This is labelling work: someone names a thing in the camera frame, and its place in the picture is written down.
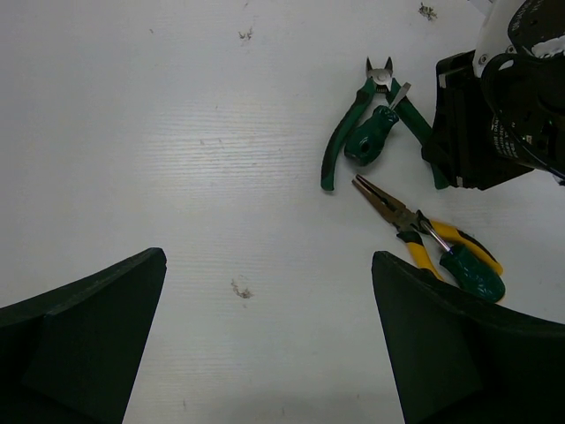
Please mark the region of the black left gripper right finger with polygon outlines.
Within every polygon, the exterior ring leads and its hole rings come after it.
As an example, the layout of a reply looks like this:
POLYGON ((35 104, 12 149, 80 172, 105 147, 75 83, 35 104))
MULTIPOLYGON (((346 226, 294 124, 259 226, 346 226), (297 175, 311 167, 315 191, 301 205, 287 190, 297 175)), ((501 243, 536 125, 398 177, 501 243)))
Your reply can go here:
POLYGON ((372 264, 407 423, 562 423, 564 327, 491 304, 395 255, 372 264))

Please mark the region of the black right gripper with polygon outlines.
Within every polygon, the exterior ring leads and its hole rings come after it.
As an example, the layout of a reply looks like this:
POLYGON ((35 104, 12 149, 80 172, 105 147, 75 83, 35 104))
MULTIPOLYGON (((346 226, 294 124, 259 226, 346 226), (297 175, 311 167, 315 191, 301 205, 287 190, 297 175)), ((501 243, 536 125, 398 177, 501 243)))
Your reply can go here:
POLYGON ((432 135, 422 147, 422 157, 437 167, 449 186, 486 190, 531 169, 495 149, 493 113, 474 73, 474 54, 460 53, 436 65, 432 135))

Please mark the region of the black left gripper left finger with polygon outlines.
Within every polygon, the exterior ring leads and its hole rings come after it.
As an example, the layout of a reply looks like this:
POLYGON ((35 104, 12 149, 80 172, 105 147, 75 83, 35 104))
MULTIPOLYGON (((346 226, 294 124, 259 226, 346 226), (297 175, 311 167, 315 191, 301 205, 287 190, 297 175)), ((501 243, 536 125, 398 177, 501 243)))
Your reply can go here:
POLYGON ((152 247, 1 310, 3 423, 120 423, 166 275, 152 247))

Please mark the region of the green diagonal cutting pliers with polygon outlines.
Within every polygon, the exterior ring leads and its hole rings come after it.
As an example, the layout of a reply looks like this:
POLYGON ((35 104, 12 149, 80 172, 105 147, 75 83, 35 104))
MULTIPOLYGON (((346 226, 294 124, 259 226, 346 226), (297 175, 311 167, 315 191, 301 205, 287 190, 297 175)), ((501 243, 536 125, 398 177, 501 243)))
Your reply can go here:
MULTIPOLYGON (((370 60, 365 62, 365 83, 356 92, 353 104, 334 129, 324 152, 320 172, 320 186, 324 191, 335 190, 337 159, 341 153, 344 154, 345 143, 352 132, 362 125, 378 106, 388 106, 400 87, 401 85, 394 78, 391 58, 388 58, 381 68, 374 68, 370 60)), ((407 98, 407 95, 395 111, 400 117, 399 121, 403 122, 418 142, 424 146, 431 138, 432 127, 407 98)))

